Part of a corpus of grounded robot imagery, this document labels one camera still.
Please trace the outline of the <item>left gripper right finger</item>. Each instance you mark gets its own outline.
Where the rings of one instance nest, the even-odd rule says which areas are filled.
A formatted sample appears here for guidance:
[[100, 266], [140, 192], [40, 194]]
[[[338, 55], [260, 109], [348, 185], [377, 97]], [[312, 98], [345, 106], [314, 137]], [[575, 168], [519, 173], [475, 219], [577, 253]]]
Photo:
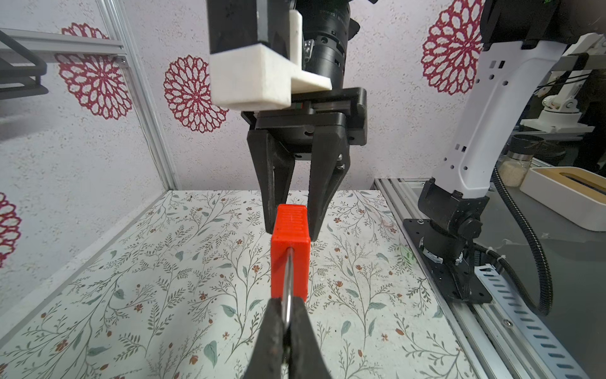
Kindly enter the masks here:
[[315, 338], [306, 305], [298, 297], [292, 300], [287, 341], [290, 347], [288, 360], [290, 379], [331, 379]]

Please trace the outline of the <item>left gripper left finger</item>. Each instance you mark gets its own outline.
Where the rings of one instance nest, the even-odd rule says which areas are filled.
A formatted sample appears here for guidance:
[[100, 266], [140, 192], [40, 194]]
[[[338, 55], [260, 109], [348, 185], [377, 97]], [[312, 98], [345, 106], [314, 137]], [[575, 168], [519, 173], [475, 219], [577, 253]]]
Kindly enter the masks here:
[[244, 379], [279, 379], [284, 357], [284, 324], [282, 302], [279, 298], [268, 301], [259, 333]]

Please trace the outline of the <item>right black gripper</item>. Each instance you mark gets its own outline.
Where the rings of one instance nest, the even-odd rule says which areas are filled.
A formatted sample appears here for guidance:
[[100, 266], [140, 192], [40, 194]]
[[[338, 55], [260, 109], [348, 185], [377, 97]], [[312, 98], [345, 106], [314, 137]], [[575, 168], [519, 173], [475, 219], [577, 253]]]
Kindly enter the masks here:
[[367, 143], [367, 99], [364, 88], [342, 88], [296, 94], [282, 110], [241, 113], [249, 124], [247, 143], [267, 233], [274, 231], [294, 173], [295, 159], [281, 142], [297, 154], [311, 153], [312, 142], [307, 209], [310, 238], [318, 239], [328, 205], [350, 168], [350, 145]]

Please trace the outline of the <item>red padlock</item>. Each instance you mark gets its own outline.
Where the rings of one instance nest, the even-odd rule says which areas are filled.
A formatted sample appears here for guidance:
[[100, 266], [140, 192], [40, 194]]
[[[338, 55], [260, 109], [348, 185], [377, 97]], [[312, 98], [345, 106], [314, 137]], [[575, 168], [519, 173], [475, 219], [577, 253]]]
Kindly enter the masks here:
[[309, 293], [311, 238], [304, 205], [280, 205], [271, 236], [271, 297], [280, 302], [284, 328], [290, 327], [294, 300]]

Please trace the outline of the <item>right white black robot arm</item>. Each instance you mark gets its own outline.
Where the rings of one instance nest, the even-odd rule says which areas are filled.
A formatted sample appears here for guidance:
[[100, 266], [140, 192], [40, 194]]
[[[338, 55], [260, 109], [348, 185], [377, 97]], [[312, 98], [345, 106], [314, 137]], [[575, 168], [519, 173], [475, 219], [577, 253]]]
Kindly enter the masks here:
[[[587, 33], [605, 30], [603, 1], [487, 1], [478, 24], [479, 72], [459, 123], [452, 150], [424, 184], [418, 202], [427, 216], [424, 252], [440, 293], [463, 303], [489, 296], [470, 263], [477, 252], [481, 213], [496, 181], [494, 167], [514, 122], [558, 53]], [[260, 183], [268, 233], [290, 231], [287, 193], [297, 159], [309, 159], [309, 199], [299, 208], [306, 237], [317, 239], [330, 200], [350, 164], [350, 146], [366, 133], [363, 89], [298, 95], [284, 111], [243, 113]]]

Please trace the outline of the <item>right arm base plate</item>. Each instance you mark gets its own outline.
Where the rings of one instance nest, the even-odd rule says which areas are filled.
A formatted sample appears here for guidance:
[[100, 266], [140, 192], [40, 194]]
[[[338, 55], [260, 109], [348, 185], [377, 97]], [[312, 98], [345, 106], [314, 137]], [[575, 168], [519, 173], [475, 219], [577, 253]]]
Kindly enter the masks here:
[[464, 241], [429, 219], [402, 222], [440, 294], [450, 303], [486, 304], [492, 295], [477, 278]]

